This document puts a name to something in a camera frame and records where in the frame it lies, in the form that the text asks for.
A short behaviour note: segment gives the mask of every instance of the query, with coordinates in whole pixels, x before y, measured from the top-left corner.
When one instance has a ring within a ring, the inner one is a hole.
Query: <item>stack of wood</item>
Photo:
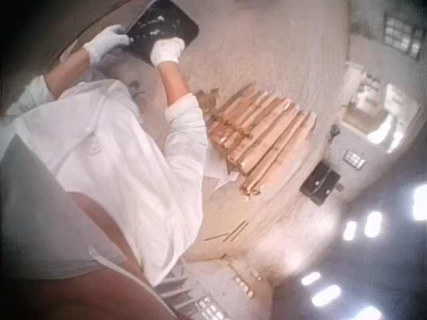
[[[259,195],[308,153],[316,116],[277,93],[242,89],[211,112],[209,140],[246,178],[245,195]]]

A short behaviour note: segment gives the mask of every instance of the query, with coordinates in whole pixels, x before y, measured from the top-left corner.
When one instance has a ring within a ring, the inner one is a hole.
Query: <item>sleeve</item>
[[[49,92],[45,77],[40,75],[32,80],[32,82],[25,87],[24,92],[19,97],[18,101],[6,111],[6,115],[21,115],[31,109],[43,105],[48,102],[54,101],[52,94]]]
[[[207,151],[206,125],[197,99],[186,95],[165,113],[169,132],[164,155],[172,171],[186,186],[201,190]]]

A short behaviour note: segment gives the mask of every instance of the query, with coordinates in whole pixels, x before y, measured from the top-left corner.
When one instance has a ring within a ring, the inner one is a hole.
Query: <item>black container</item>
[[[133,38],[129,50],[150,65],[151,50],[157,40],[177,37],[187,47],[198,34],[195,22],[170,0],[152,3],[127,31]]]

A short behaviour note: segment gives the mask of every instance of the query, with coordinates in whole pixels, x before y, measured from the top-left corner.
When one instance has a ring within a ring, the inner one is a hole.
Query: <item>light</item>
[[[365,235],[368,238],[375,238],[381,231],[382,214],[374,211],[368,216],[368,221],[365,226]]]
[[[384,139],[387,137],[388,132],[392,128],[392,121],[393,121],[393,115],[389,113],[387,115],[386,120],[384,120],[381,126],[377,130],[371,132],[368,135],[368,139],[375,145],[378,145],[381,142],[383,142]]]
[[[415,189],[412,212],[415,220],[427,220],[427,183]]]
[[[316,307],[322,307],[337,298],[341,294],[341,289],[337,285],[331,285],[323,291],[320,291],[312,298],[312,303]]]
[[[309,275],[301,279],[301,283],[304,286],[311,285],[314,281],[320,279],[320,273],[311,272]]]
[[[387,150],[387,153],[393,152],[393,150],[395,150],[395,148],[398,147],[398,145],[402,139],[403,139],[403,133],[400,131],[396,131],[393,134],[393,141],[392,141],[392,144],[390,145],[390,148]]]
[[[379,320],[379,318],[381,318],[381,312],[377,308],[366,307],[352,320]]]
[[[356,233],[357,226],[358,226],[358,224],[354,221],[347,222],[347,227],[344,230],[344,234],[342,235],[344,240],[346,240],[346,241],[353,240],[354,234]]]

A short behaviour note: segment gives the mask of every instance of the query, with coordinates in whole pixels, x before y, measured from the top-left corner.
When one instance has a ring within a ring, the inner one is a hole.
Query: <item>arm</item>
[[[62,92],[70,88],[89,66],[89,53],[85,49],[73,53],[52,72],[45,75],[49,92],[58,99]]]
[[[19,97],[18,102],[7,110],[8,115],[20,115],[44,103],[52,102],[68,88],[92,64],[97,63],[110,50],[119,45],[129,45],[130,38],[121,35],[121,25],[105,28],[78,52],[56,66],[44,77],[36,77]]]
[[[164,61],[157,66],[157,70],[165,87],[168,106],[190,93],[177,63]]]
[[[165,113],[169,123],[165,158],[186,191],[192,192],[189,197],[196,200],[200,198],[207,135],[199,103],[188,89],[177,64],[183,48],[181,39],[158,41],[151,53],[151,61],[160,74],[169,105]]]

